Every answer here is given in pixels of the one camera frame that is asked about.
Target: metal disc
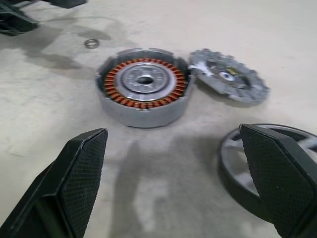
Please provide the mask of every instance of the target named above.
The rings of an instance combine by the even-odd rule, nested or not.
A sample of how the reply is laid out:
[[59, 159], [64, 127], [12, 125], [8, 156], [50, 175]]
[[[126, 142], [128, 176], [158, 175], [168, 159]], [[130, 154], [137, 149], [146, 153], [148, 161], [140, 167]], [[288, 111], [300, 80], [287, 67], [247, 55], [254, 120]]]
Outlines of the metal disc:
[[195, 75], [220, 94], [243, 103], [259, 103], [267, 98], [269, 89], [263, 80], [232, 56], [203, 49], [191, 53], [190, 62]]
[[118, 92], [137, 101], [154, 101], [166, 97], [176, 84], [175, 74], [154, 62], [132, 63], [120, 70], [115, 78]]
[[[256, 124], [292, 137], [317, 162], [317, 136], [296, 128], [276, 124]], [[247, 157], [244, 153], [243, 142], [239, 129], [230, 132], [219, 147], [220, 178], [226, 183], [228, 192], [243, 207], [254, 215], [269, 220], [257, 189], [250, 175]]]

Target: metal ring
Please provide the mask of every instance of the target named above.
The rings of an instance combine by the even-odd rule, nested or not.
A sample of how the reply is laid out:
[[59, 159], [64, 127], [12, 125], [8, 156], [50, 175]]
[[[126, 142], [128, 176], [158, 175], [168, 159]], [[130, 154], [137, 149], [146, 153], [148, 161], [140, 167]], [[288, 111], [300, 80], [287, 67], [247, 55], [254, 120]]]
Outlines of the metal ring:
[[[316, 135], [284, 125], [255, 125], [292, 137], [312, 159], [317, 158]], [[238, 128], [227, 134], [219, 146], [218, 172], [226, 190], [241, 206], [261, 219], [270, 222], [270, 215], [266, 212], [253, 184]]]
[[84, 42], [84, 45], [87, 49], [94, 49], [99, 46], [99, 41], [96, 39], [89, 39]]

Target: gray floor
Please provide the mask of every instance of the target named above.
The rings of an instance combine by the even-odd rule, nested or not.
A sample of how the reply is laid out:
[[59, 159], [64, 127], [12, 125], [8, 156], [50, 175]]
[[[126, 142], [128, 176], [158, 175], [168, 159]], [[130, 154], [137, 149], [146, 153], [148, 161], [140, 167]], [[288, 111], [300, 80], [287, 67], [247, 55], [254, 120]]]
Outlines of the gray floor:
[[[41, 27], [0, 35], [0, 223], [67, 140], [107, 127], [102, 182], [85, 238], [276, 238], [216, 173], [219, 140], [240, 123], [317, 133], [314, 0], [91, 0], [75, 9], [25, 9]], [[83, 47], [89, 38], [101, 46]], [[102, 110], [94, 70], [127, 48], [187, 58], [210, 48], [256, 69], [270, 98], [242, 107], [203, 84], [185, 115], [162, 128], [125, 127]]]

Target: center hole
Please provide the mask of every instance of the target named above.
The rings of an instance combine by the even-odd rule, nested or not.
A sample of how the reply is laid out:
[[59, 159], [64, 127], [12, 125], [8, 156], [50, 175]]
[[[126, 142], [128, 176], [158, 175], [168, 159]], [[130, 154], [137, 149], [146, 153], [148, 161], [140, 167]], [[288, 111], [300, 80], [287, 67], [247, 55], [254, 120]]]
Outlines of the center hole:
[[146, 84], [153, 83], [154, 80], [151, 77], [143, 76], [138, 78], [137, 82], [146, 85]]

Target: copper winding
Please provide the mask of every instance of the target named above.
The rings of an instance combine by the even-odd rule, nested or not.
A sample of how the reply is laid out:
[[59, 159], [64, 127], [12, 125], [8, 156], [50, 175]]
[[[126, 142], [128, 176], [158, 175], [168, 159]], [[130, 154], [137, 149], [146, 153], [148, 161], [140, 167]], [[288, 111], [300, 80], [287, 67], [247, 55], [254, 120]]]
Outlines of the copper winding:
[[[126, 67], [129, 64], [137, 63], [137, 62], [153, 62], [153, 63], [159, 63], [163, 66], [169, 68], [176, 76], [177, 78], [177, 84], [173, 92], [171, 92], [170, 95], [168, 95], [165, 98], [158, 99], [156, 101], [150, 101], [150, 102], [139, 102], [134, 101], [131, 99], [128, 99], [124, 96], [122, 96], [115, 88], [114, 86], [114, 79], [116, 74]], [[176, 101], [179, 97], [181, 97], [184, 94], [185, 87], [186, 87], [186, 81], [184, 74], [176, 68], [174, 65], [164, 62], [160, 59], [133, 59], [129, 60], [127, 62], [123, 62], [119, 65], [117, 65], [115, 68], [111, 69], [110, 72], [106, 75], [104, 79], [104, 87], [107, 95], [112, 98], [115, 102], [120, 103], [122, 105], [128, 106], [128, 107], [134, 107], [134, 108], [140, 108], [140, 109], [149, 109], [149, 108], [155, 108], [167, 105], [169, 103], [172, 103]]]

